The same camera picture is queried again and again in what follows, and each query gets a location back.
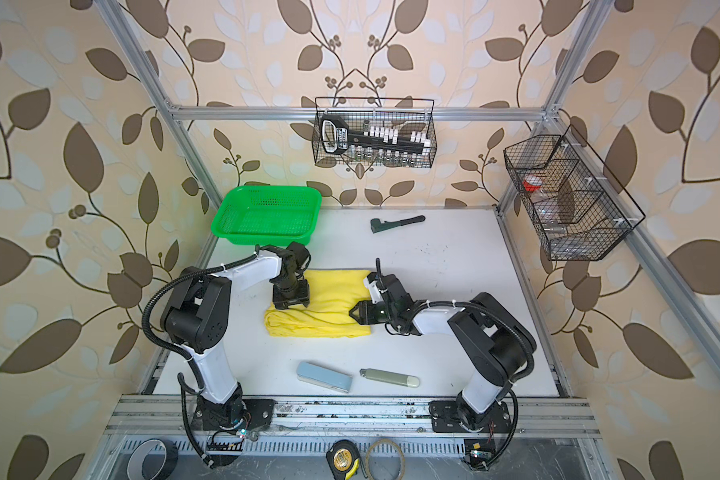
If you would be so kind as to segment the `yellow trousers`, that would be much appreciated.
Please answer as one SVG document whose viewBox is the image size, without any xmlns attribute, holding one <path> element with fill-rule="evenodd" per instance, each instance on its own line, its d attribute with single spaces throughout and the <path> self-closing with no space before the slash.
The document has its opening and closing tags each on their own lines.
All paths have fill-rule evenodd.
<svg viewBox="0 0 720 480">
<path fill-rule="evenodd" d="M 357 338 L 369 336 L 370 326 L 359 324 L 349 312 L 371 296 L 364 284 L 370 270 L 308 270 L 309 305 L 277 310 L 264 315 L 266 330 L 273 337 Z"/>
</svg>

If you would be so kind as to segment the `green plastic basket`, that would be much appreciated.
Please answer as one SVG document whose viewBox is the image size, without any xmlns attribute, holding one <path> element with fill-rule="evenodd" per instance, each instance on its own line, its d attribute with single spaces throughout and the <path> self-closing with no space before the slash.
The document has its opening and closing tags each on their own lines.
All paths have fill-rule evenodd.
<svg viewBox="0 0 720 480">
<path fill-rule="evenodd" d="M 223 199 L 211 233 L 234 245 L 307 245 L 321 204 L 321 194 L 310 187 L 241 186 Z"/>
</svg>

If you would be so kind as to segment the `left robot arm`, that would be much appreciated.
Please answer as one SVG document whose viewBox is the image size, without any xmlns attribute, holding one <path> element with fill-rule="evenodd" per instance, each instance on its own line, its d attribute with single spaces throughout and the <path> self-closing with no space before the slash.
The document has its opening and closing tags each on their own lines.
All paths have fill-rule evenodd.
<svg viewBox="0 0 720 480">
<path fill-rule="evenodd" d="M 262 282 L 272 285 L 278 310 L 309 305 L 304 273 L 311 262 L 306 246 L 258 247 L 241 260 L 216 267 L 188 267 L 161 287 L 143 308 L 141 328 L 150 342 L 181 356 L 194 376 L 191 387 L 179 373 L 184 394 L 197 398 L 197 410 L 223 429 L 252 422 L 242 400 L 242 386 L 228 364 L 223 338 L 229 324 L 232 287 L 245 290 Z"/>
</svg>

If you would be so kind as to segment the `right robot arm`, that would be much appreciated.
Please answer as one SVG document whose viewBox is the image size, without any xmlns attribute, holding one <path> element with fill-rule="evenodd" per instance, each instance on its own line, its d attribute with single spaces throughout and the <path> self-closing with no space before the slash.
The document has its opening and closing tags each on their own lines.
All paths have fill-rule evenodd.
<svg viewBox="0 0 720 480">
<path fill-rule="evenodd" d="M 500 402 L 535 368 L 533 335 L 491 294 L 469 301 L 415 300 L 393 274 L 370 273 L 370 298 L 349 316 L 363 326 L 383 325 L 392 335 L 454 337 L 475 372 L 442 418 L 463 431 L 484 431 L 501 414 Z"/>
</svg>

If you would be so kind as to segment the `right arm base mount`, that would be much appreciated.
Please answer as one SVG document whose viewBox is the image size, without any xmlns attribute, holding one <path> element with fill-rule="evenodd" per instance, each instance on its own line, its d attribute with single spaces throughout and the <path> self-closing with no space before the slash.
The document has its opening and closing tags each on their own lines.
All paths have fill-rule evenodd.
<svg viewBox="0 0 720 480">
<path fill-rule="evenodd" d="M 485 412 L 475 413 L 458 397 L 430 401 L 428 412 L 435 433 L 504 434 L 511 427 L 510 412 L 503 403 L 493 402 Z"/>
</svg>

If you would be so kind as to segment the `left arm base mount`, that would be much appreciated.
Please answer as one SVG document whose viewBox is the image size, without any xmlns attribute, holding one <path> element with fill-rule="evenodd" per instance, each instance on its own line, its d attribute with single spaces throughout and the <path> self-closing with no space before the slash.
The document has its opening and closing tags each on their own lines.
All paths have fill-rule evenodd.
<svg viewBox="0 0 720 480">
<path fill-rule="evenodd" d="M 274 417 L 274 399 L 231 398 L 225 404 L 215 404 L 201 397 L 191 423 L 201 431 L 262 429 Z"/>
</svg>

